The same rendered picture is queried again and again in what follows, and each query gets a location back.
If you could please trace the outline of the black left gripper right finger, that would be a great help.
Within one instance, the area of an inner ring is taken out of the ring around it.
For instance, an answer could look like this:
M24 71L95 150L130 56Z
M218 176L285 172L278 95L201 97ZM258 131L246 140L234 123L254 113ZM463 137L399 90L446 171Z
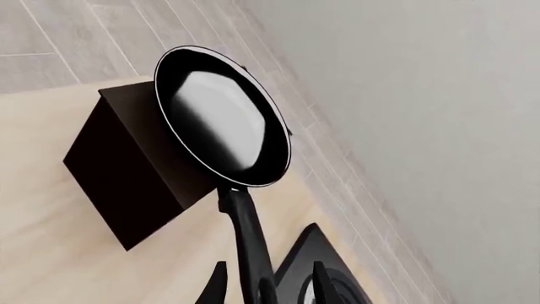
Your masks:
M339 304L339 295L320 261L314 262L312 280L316 304Z

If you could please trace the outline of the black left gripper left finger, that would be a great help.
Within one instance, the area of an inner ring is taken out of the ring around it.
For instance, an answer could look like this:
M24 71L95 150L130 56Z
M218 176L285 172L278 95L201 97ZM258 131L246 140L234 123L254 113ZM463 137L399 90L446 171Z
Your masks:
M201 304L224 304L227 284L227 264L225 261L219 261L216 263L212 275L201 293Z

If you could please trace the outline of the dark wooden cabinet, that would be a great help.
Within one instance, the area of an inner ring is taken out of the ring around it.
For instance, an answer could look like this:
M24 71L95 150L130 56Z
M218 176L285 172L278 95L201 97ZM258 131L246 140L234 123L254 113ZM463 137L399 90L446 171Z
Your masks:
M154 81L105 88L63 162L126 249L218 188L176 141Z

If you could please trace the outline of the flat black stove plate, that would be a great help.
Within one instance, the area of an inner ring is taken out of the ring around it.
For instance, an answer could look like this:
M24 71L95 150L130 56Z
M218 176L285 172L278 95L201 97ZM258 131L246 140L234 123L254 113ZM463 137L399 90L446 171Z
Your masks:
M316 304L314 263L323 263L343 304L372 304L346 263L320 227L312 223L301 233L275 273L279 304Z

